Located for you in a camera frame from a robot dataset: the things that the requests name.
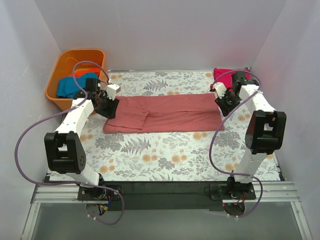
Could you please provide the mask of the dusty pink t shirt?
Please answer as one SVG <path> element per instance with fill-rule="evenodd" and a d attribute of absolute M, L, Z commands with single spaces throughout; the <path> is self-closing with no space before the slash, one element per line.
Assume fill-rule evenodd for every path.
<path fill-rule="evenodd" d="M 224 129 L 215 95 L 179 94 L 120 96 L 114 119 L 108 119 L 105 134 L 205 132 Z"/>

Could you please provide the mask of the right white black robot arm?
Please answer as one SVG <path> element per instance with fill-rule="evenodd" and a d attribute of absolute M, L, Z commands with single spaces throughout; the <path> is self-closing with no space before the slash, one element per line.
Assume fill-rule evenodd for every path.
<path fill-rule="evenodd" d="M 215 103 L 224 117 L 246 105 L 251 118 L 244 137 L 246 150 L 238 167 L 228 173 L 226 182 L 218 185 L 211 197 L 254 200 L 253 177 L 264 159 L 282 147 L 287 115 L 268 103 L 260 90 L 258 79 L 255 76 L 247 78 L 248 71 L 230 70 L 229 74 L 232 82 L 230 87 L 218 79 L 210 86 L 210 91 L 217 95 Z"/>

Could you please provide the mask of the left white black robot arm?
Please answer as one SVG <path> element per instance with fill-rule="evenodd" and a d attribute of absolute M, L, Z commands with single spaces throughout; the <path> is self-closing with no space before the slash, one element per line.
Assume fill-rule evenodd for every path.
<path fill-rule="evenodd" d="M 73 97 L 72 110 L 55 132 L 44 137 L 49 169 L 72 178 L 80 186 L 80 197 L 106 200 L 115 196 L 115 192 L 103 185 L 102 175 L 87 165 L 80 136 L 93 112 L 107 119 L 115 118 L 120 102 L 116 96 L 120 90 L 120 86 L 114 83 L 108 83 L 105 89 L 101 89 L 99 79 L 86 79 L 84 90 L 77 91 Z"/>

